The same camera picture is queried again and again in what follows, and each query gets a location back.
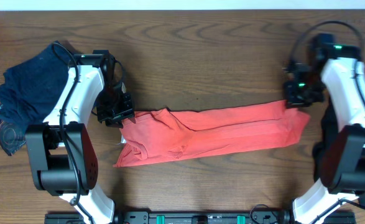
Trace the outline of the orange soccer t-shirt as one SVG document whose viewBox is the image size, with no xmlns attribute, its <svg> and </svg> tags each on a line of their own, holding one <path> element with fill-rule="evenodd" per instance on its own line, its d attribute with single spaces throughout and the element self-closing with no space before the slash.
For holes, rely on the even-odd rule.
<svg viewBox="0 0 365 224">
<path fill-rule="evenodd" d="M 115 167 L 287 147 L 300 141 L 310 115 L 284 101 L 206 111 L 138 111 L 122 122 L 125 145 Z"/>
</svg>

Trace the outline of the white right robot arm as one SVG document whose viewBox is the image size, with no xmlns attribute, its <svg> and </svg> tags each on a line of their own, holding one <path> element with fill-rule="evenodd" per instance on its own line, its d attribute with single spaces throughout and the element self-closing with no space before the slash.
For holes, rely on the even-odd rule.
<svg viewBox="0 0 365 224">
<path fill-rule="evenodd" d="M 348 203 L 365 210 L 365 74 L 361 48 L 318 34 L 308 48 L 309 64 L 291 59 L 284 83 L 289 108 L 329 99 L 315 150 L 315 183 L 282 216 L 283 223 L 343 223 L 336 214 Z"/>
</svg>

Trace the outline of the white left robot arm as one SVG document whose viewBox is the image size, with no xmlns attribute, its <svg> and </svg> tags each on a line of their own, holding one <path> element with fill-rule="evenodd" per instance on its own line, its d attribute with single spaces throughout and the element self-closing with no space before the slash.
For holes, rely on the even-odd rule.
<svg viewBox="0 0 365 224">
<path fill-rule="evenodd" d="M 98 160 L 87 124 L 94 113 L 107 127 L 122 128 L 134 117 L 134 103 L 120 65 L 108 50 L 70 54 L 68 81 L 56 105 L 40 124 L 27 128 L 25 140 L 35 187 L 67 201 L 74 213 L 48 213 L 46 223 L 122 223 L 123 215 L 103 192 Z"/>
</svg>

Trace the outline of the black garment with white logos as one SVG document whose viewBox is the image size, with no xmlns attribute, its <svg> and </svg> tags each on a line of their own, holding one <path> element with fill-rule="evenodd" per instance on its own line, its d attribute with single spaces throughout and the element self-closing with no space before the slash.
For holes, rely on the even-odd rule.
<svg viewBox="0 0 365 224">
<path fill-rule="evenodd" d="M 312 157 L 315 162 L 315 168 L 313 172 L 313 180 L 316 182 L 319 179 L 319 168 L 324 153 L 328 150 L 331 143 L 336 139 L 338 134 L 338 122 L 336 119 L 335 111 L 331 98 L 329 98 L 329 105 L 325 110 L 325 114 L 321 119 L 321 131 L 322 140 L 316 143 L 312 149 Z M 359 203 L 365 206 L 365 196 L 359 198 Z"/>
</svg>

